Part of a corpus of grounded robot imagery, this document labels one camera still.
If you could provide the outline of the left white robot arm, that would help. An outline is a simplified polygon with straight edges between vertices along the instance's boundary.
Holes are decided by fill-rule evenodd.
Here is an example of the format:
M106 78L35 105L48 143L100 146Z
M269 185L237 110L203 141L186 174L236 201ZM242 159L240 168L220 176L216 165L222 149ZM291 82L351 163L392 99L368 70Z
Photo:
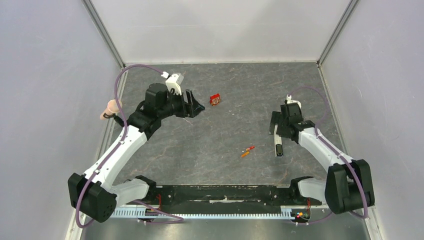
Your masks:
M128 182L114 185L118 173L162 125L168 117L194 118L205 107L194 97L191 90L176 93L163 83L152 83L135 111L127 120L114 115L122 131L109 149L83 174L73 173L68 181L70 204L93 221L103 223L117 207L141 200L152 204L157 191L154 181L136 177Z

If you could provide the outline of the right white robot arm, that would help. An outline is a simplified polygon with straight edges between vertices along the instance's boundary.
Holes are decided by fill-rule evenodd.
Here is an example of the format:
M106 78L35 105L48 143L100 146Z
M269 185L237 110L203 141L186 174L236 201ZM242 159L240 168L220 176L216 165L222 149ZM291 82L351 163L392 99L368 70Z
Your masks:
M363 216L368 215L368 208L375 205L370 165L339 150L313 121L305 120L300 103L287 100L280 111L273 111L269 134L276 157L284 155L283 139L289 139L306 149L326 171L325 180L312 176L292 179L288 196L293 203L312 198L327 204L334 214L362 209Z

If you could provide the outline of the white remote control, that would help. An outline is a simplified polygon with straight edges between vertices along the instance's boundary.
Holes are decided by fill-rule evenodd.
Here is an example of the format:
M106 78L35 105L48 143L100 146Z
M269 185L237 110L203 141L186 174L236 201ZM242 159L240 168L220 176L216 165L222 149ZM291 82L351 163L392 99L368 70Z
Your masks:
M283 143L282 143L282 137L277 134L278 125L274 125L274 131L273 131L273 139L274 139L274 153L275 156L278 158L283 157Z

